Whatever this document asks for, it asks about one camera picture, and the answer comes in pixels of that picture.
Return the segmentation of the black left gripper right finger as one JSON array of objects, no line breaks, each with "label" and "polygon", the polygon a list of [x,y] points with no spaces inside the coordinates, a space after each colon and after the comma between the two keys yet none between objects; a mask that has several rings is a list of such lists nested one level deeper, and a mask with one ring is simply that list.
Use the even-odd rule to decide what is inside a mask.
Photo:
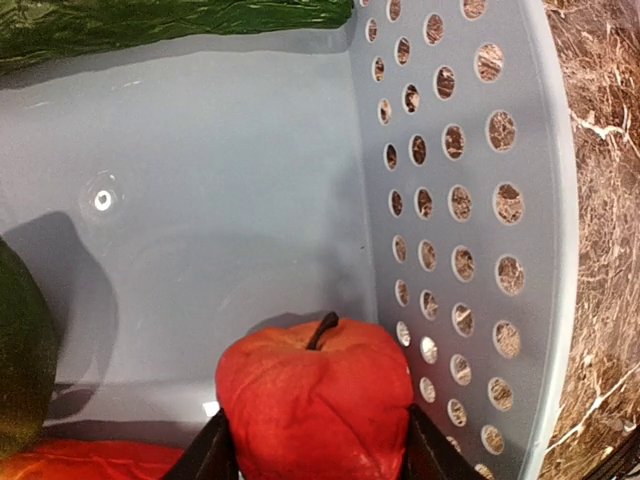
[{"label": "black left gripper right finger", "polygon": [[419,405],[409,408],[402,464],[407,480],[483,480]]}]

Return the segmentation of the red apple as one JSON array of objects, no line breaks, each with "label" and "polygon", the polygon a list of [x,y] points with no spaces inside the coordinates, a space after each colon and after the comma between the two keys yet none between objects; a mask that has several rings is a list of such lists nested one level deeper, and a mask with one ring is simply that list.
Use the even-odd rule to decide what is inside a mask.
[{"label": "red apple", "polygon": [[215,374],[247,479],[397,479],[409,407],[407,359],[381,326],[339,317],[265,328]]}]

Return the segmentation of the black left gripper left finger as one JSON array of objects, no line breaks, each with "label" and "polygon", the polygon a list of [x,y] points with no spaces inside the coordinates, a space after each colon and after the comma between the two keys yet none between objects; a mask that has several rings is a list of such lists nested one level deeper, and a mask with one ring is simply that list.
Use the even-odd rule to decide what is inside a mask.
[{"label": "black left gripper left finger", "polygon": [[223,409],[209,419],[164,480],[237,480],[238,463]]}]

